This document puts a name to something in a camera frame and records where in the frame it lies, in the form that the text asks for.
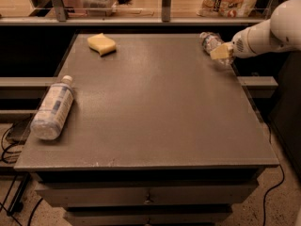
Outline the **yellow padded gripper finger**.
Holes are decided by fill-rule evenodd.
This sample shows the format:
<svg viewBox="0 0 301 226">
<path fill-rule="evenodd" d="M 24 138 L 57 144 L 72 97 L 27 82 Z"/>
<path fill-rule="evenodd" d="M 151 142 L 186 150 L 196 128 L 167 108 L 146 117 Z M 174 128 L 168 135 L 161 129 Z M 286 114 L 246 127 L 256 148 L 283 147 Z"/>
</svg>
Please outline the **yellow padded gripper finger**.
<svg viewBox="0 0 301 226">
<path fill-rule="evenodd" d="M 210 52 L 210 57 L 213 60 L 226 59 L 232 57 L 233 46 L 230 42 L 222 43 Z"/>
</svg>

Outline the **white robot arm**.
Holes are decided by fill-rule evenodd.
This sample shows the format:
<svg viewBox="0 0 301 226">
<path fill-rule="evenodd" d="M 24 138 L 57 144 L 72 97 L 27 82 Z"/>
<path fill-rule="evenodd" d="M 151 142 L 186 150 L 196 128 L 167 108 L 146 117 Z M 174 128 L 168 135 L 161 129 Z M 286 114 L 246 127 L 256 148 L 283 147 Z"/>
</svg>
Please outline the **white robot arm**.
<svg viewBox="0 0 301 226">
<path fill-rule="evenodd" d="M 301 0 L 280 4 L 269 20 L 236 33 L 212 50 L 211 59 L 248 58 L 266 53 L 301 50 Z"/>
</svg>

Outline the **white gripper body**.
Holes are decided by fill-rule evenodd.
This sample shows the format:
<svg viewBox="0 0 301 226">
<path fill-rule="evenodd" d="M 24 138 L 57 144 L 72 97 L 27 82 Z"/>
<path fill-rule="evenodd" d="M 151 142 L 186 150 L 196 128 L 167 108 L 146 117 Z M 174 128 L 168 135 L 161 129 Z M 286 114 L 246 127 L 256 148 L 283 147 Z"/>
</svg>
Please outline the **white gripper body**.
<svg viewBox="0 0 301 226">
<path fill-rule="evenodd" d="M 269 24 L 256 24 L 236 33 L 232 40 L 233 54 L 239 58 L 255 57 L 272 51 Z"/>
</svg>

